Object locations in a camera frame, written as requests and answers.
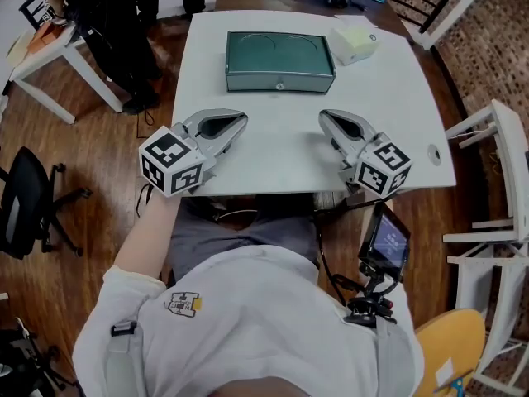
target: chair leg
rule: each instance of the chair leg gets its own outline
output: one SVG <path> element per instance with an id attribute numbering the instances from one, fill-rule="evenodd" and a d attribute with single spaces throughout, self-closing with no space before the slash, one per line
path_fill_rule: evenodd
<path id="1" fill-rule="evenodd" d="M 75 189 L 74 191 L 67 193 L 66 195 L 62 196 L 61 198 L 56 199 L 53 202 L 53 205 L 51 207 L 51 211 L 53 213 L 56 213 L 60 208 L 62 208 L 67 203 L 72 203 L 77 199 L 80 199 L 81 197 L 84 199 L 87 199 L 92 195 L 91 189 Z"/>
<path id="2" fill-rule="evenodd" d="M 57 219 L 57 216 L 55 214 L 52 214 L 50 216 L 50 223 L 53 225 L 53 227 L 57 230 L 61 238 L 64 240 L 64 242 L 68 245 L 69 249 L 75 253 L 76 256 L 81 257 L 83 255 L 83 249 L 80 247 L 76 247 L 72 241 L 69 239 L 68 234 L 63 229 L 62 225 L 59 222 L 59 219 Z"/>

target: white t-shirt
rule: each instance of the white t-shirt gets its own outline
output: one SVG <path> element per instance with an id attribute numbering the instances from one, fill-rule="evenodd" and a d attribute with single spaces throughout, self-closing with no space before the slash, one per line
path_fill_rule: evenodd
<path id="1" fill-rule="evenodd" d="M 203 397 L 227 382 L 266 376 L 312 397 L 375 397 L 376 334 L 343 321 L 348 309 L 317 287 L 317 274 L 309 260 L 276 246 L 217 254 L 170 289 L 113 266 L 75 344 L 79 382 L 88 397 L 107 395 L 103 360 L 110 328 L 141 306 L 151 397 Z M 415 366 L 417 387 L 422 352 L 402 285 L 388 298 L 414 350 L 414 360 L 405 362 Z"/>

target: gray shorts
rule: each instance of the gray shorts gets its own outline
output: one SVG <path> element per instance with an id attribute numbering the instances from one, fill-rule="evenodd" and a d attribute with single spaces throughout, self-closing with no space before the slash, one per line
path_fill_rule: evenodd
<path id="1" fill-rule="evenodd" d="M 307 257 L 319 269 L 316 227 L 309 214 L 288 211 L 285 197 L 263 197 L 263 207 L 253 223 L 240 231 L 227 229 L 213 221 L 212 208 L 200 198 L 182 198 L 167 261 L 174 280 L 181 279 L 207 258 L 243 246 L 272 245 L 287 248 Z"/>

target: paper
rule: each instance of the paper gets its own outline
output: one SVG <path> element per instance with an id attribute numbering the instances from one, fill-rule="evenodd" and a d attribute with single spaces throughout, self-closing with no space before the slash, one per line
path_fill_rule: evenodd
<path id="1" fill-rule="evenodd" d="M 437 386 L 446 384 L 452 379 L 454 375 L 454 367 L 452 366 L 452 358 L 449 357 L 443 366 L 436 372 Z"/>
<path id="2" fill-rule="evenodd" d="M 373 22 L 363 15 L 335 15 L 335 17 L 340 19 L 347 26 L 367 26 L 369 28 L 377 28 Z"/>

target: metal box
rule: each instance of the metal box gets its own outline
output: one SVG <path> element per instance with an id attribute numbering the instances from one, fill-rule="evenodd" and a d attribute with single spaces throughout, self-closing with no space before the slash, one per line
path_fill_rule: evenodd
<path id="1" fill-rule="evenodd" d="M 283 32 L 228 32 L 228 91 L 326 93 L 336 68 L 325 36 Z"/>

